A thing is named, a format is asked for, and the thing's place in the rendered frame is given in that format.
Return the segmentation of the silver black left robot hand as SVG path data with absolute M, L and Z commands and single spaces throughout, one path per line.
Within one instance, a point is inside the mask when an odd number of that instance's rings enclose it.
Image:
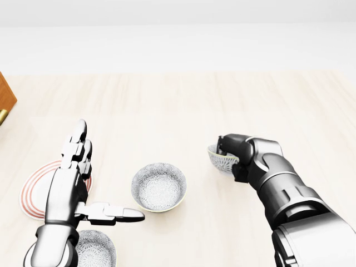
M 140 222 L 145 215 L 135 209 L 110 205 L 107 202 L 86 204 L 85 181 L 91 177 L 92 143 L 86 138 L 87 124 L 80 119 L 65 140 L 60 167 L 53 175 L 48 192 L 45 223 L 77 227 L 81 220 L 92 225 L 115 225 L 117 222 Z

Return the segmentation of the patterned grey bowl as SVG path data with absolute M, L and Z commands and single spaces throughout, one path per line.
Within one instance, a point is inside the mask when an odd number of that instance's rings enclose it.
M 116 249 L 112 240 L 97 230 L 82 230 L 76 245 L 77 267 L 116 267 Z
M 167 212 L 183 201 L 187 181 L 183 172 L 172 164 L 156 162 L 138 170 L 131 182 L 131 195 L 149 212 Z
M 232 175 L 232 166 L 239 162 L 239 158 L 230 153 L 227 153 L 226 155 L 217 154 L 216 147 L 217 145 L 209 145 L 207 147 L 210 162 L 220 172 Z

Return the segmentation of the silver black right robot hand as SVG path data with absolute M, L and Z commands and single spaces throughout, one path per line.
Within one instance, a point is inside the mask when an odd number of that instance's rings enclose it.
M 238 162 L 232 166 L 235 181 L 248 183 L 257 192 L 276 175 L 296 175 L 276 141 L 230 133 L 219 136 L 216 151 L 236 156 Z

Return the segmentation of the white plate with red rings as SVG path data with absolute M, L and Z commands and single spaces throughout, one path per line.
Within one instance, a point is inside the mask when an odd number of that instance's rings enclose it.
M 19 193 L 19 205 L 22 211 L 36 220 L 45 219 L 47 198 L 52 178 L 60 167 L 61 160 L 51 161 L 34 171 L 24 182 Z

